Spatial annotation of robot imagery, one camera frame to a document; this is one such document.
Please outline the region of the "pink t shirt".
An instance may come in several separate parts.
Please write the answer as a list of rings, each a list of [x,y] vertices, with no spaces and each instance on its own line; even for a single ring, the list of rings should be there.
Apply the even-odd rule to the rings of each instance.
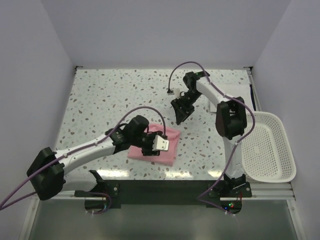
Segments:
[[[160,165],[172,167],[177,157],[178,143],[180,140],[181,131],[166,127],[165,136],[157,137],[155,147],[152,150],[159,150],[159,155],[147,156],[143,155],[142,149],[136,146],[131,146],[128,150],[127,157],[133,160],[145,161]]]

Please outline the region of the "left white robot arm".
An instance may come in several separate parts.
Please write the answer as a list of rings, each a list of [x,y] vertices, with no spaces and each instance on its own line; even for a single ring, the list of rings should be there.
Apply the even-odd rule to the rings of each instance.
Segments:
[[[64,191],[84,191],[99,196],[105,187],[97,171],[89,170],[85,177],[66,176],[91,161],[126,151],[131,146],[139,148],[143,156],[158,157],[168,151],[169,145],[165,130],[151,131],[149,121],[137,115],[129,123],[121,123],[78,146],[57,151],[50,147],[42,149],[26,174],[41,201]]]

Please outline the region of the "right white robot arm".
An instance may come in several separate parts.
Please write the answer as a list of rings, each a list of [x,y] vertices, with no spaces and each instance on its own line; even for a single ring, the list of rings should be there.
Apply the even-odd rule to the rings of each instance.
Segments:
[[[242,169],[241,141],[246,137],[246,105],[242,97],[230,96],[218,89],[208,78],[206,71],[188,72],[183,82],[188,88],[182,96],[171,101],[175,112],[176,123],[180,125],[195,110],[193,104],[202,95],[215,105],[215,128],[222,137],[225,151],[225,169],[222,172],[223,192],[235,196],[246,184],[245,172]]]

